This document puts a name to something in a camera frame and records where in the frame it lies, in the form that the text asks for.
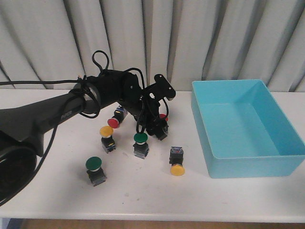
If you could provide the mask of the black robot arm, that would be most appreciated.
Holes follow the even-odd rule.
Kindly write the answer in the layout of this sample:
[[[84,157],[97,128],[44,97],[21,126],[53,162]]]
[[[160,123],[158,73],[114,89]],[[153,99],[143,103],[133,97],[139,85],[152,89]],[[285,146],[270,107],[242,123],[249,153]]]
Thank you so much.
[[[0,202],[5,204],[36,176],[49,148],[44,134],[56,132],[59,124],[81,114],[95,118],[101,109],[119,103],[133,115],[138,130],[162,140],[167,122],[159,113],[159,102],[172,100],[176,92],[166,78],[157,74],[154,84],[140,86],[134,69],[102,70],[95,76],[76,80],[67,94],[0,112]]]

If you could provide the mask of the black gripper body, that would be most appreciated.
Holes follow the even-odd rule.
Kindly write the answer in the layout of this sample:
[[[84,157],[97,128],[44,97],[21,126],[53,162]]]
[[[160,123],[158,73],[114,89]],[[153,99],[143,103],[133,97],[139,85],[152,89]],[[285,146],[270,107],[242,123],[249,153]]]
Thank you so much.
[[[122,105],[142,126],[157,126],[159,123],[160,102],[149,96],[146,89],[139,86],[138,77],[131,72],[124,71],[121,78]]]

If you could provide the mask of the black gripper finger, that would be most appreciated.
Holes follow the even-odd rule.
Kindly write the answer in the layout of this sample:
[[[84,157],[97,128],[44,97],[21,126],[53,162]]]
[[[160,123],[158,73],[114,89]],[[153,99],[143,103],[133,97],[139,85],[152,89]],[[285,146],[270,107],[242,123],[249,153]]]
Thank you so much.
[[[153,136],[155,135],[156,137],[164,137],[164,120],[156,120],[152,121],[146,126],[146,132],[150,135]]]

